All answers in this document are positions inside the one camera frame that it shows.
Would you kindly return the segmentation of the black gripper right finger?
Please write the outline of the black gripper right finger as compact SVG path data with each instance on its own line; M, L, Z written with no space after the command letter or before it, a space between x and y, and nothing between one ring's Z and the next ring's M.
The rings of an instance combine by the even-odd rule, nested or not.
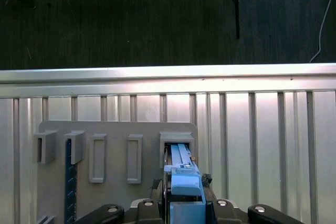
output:
M256 204L248 207L247 211L242 211L235 207L228 199L216 198L210 188L212 176L202 175L202 185L206 198L206 223L279 223L279 224L299 224L300 221L264 204Z

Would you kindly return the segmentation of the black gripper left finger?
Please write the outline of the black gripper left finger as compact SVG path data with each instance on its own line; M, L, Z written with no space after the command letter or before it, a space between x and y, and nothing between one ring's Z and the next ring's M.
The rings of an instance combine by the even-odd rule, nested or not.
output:
M106 204L83 216L83 223L165 223L163 180L155 179L150 198L138 199L125 210L117 204Z

